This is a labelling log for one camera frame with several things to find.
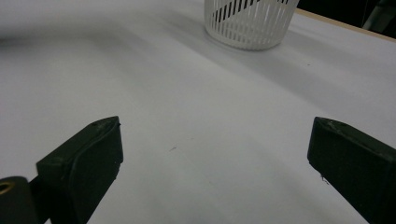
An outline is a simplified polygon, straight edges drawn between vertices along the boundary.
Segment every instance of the slotted basket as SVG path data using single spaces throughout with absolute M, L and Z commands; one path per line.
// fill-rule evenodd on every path
M 240 49 L 280 43 L 299 0 L 205 0 L 205 28 L 218 41 Z

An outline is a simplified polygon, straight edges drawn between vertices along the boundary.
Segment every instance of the white tabletop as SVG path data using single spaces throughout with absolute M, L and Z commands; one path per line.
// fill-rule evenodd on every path
M 89 223 L 366 223 L 306 158 L 314 117 L 396 147 L 396 44 L 295 14 L 226 47 L 203 0 L 2 1 L 0 175 L 120 116 L 124 163 Z

